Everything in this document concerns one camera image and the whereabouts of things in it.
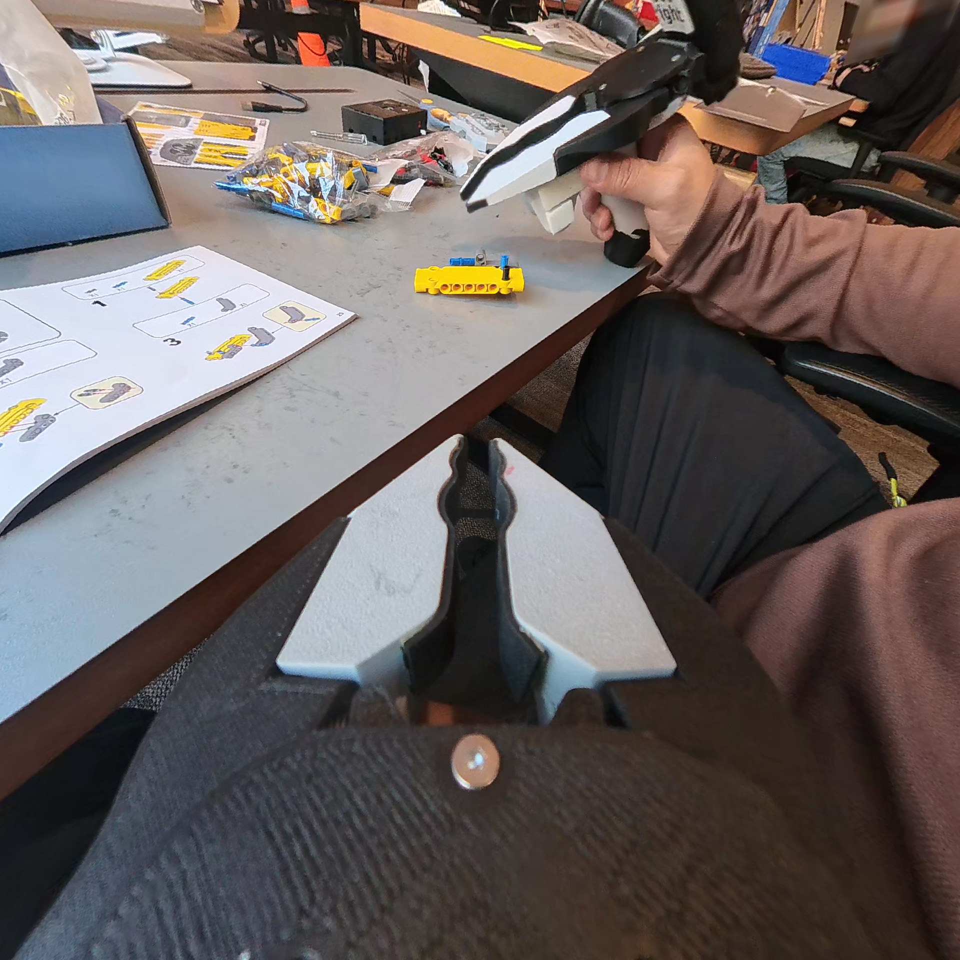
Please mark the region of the grey desk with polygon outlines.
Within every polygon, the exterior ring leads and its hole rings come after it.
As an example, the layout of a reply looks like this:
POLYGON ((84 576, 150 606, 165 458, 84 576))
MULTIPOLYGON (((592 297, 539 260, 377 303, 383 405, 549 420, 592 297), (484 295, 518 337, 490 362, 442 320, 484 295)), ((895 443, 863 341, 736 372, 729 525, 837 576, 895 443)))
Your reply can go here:
POLYGON ((2 536, 2 796, 213 633, 333 520, 470 430, 640 294, 579 221, 519 199, 467 214, 300 224, 159 172, 162 231, 2 259, 2 287, 63 282, 193 245, 353 310, 345 329, 189 418, 2 536), (519 294, 418 294, 479 250, 519 294))

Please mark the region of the blue cardboard kit box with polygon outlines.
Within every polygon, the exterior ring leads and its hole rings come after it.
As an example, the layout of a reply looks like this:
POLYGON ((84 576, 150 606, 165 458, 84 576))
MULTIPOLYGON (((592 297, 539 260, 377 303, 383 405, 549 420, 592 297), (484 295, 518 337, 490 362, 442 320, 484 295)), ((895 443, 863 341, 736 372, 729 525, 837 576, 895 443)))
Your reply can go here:
POLYGON ((117 106, 95 96, 100 124, 42 125, 5 67, 1 77, 2 256, 170 226, 148 150, 117 106))

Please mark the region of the person's right hand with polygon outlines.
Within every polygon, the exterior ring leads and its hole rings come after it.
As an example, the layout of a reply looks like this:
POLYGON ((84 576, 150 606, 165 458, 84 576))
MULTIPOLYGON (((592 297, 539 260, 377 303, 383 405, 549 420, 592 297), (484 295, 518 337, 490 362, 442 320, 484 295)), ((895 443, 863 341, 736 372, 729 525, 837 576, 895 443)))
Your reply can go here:
POLYGON ((612 238, 618 218, 602 197, 644 208, 650 255, 666 267, 696 223, 712 190, 714 163, 690 122, 675 114, 649 130, 638 156, 600 154, 582 164, 582 213, 600 241, 612 238))

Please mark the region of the wood-edged grey table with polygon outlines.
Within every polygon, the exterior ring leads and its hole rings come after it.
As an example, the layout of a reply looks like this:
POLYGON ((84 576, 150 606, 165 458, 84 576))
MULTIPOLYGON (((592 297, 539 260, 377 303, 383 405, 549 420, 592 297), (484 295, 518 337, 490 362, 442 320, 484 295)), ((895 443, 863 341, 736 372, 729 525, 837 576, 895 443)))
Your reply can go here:
MULTIPOLYGON (((369 34, 521 82, 550 96, 587 75, 582 65, 567 57, 515 50, 483 40, 484 28, 463 18, 368 2, 361 3, 358 10, 361 28, 369 34)), ((759 156, 781 149, 848 112, 861 114, 868 106, 864 100, 822 86, 778 78, 772 78, 772 85, 807 101, 804 113, 788 130, 775 128, 762 118, 753 120, 734 113, 727 106, 716 112, 696 100, 685 102, 679 112, 702 140, 759 156)))

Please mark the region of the bag of yellow blue parts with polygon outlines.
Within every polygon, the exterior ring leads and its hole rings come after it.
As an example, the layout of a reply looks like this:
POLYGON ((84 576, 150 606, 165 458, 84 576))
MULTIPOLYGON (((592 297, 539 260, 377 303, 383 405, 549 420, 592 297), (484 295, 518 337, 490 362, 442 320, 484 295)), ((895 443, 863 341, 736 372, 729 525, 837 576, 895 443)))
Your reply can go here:
POLYGON ((215 182, 216 189, 263 210, 320 225, 407 212, 426 185, 417 177, 396 183, 401 161, 357 157, 342 150, 292 141, 261 150, 215 182))

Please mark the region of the white instruction booklet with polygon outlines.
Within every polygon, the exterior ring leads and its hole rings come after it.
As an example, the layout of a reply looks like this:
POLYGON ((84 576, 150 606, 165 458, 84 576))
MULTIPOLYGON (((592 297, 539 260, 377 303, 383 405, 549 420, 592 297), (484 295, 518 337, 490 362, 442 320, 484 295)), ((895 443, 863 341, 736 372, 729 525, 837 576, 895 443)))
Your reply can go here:
POLYGON ((79 465, 355 318, 203 246, 2 291, 1 529, 79 465))

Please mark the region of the yellow grey sticker sheet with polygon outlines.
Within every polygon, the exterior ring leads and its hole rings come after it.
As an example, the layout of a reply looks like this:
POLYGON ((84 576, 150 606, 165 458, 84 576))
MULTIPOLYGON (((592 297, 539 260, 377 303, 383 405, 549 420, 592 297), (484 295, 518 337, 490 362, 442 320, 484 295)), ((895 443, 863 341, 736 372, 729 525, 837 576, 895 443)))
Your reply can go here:
POLYGON ((138 102, 128 114, 157 166, 232 171, 267 142, 266 118, 138 102))

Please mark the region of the paper sheets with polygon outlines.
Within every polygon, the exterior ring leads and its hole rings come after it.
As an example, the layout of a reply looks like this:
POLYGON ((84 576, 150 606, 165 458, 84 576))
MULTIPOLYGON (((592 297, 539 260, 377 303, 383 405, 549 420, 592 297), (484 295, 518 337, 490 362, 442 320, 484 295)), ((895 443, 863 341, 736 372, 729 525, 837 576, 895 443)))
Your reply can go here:
POLYGON ((546 51, 580 61, 601 64, 627 48, 572 19, 548 18, 531 22, 510 21, 546 51))

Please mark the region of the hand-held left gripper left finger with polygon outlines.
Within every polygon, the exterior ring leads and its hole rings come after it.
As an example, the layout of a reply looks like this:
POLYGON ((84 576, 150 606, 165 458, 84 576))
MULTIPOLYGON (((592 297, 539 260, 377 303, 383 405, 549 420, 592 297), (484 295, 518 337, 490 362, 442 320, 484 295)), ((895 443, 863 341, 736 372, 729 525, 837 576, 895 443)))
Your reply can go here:
POLYGON ((287 676, 426 689, 454 646, 454 435, 348 517, 275 664, 287 676))

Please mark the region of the grey control hub block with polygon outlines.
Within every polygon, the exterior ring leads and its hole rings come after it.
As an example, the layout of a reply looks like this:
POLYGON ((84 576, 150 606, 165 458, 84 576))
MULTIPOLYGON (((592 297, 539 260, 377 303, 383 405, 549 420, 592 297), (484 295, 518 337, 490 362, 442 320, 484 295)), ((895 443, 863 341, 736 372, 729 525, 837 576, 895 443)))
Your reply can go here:
POLYGON ((486 114, 451 113, 448 125, 451 132, 468 141, 481 155, 497 148, 511 132, 505 122, 486 114))

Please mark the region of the person's legs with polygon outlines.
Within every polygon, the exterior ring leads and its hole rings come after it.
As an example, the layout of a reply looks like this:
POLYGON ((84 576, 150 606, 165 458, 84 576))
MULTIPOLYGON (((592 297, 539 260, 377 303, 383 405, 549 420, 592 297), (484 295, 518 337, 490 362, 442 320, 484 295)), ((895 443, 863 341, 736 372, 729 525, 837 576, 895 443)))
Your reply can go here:
POLYGON ((888 508, 775 367, 674 294, 594 332, 539 466, 702 597, 888 508))

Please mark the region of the brown cardboard sheet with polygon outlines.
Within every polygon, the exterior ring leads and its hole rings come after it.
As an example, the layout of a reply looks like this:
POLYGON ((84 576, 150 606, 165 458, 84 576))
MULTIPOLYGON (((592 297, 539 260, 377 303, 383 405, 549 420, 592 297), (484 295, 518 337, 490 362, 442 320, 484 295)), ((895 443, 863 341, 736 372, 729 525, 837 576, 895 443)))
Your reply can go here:
POLYGON ((845 114, 854 100, 822 85, 739 78, 723 100, 690 99, 680 112, 703 141, 763 156, 845 114))

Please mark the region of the yellow beam panel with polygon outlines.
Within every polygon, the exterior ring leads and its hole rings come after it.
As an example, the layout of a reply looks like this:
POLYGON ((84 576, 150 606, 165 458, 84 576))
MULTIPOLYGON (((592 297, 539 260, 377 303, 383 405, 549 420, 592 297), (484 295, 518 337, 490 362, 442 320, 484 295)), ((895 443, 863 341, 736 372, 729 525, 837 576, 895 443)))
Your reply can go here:
POLYGON ((520 267, 513 270, 509 283, 501 281, 498 269, 431 266, 414 271, 414 292, 430 296, 487 297, 520 294, 525 277, 520 267))

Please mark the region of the white clear plastic bag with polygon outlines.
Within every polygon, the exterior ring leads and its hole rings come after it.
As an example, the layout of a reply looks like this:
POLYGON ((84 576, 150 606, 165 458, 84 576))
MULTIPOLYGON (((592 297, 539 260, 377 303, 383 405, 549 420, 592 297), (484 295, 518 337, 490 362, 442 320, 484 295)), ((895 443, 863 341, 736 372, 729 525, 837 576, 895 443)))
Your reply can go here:
POLYGON ((103 122, 89 74, 29 1, 1 3, 2 122, 67 126, 103 122), (19 118, 7 118, 10 111, 19 118))

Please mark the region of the blue plastic bin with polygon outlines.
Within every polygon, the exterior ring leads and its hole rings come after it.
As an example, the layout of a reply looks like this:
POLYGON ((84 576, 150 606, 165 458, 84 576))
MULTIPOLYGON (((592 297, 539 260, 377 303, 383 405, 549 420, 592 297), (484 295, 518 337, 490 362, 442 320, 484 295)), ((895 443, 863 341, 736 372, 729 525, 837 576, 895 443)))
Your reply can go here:
POLYGON ((775 77, 813 86, 819 84, 832 65, 830 55, 791 44, 768 44, 756 56, 773 66, 775 77))

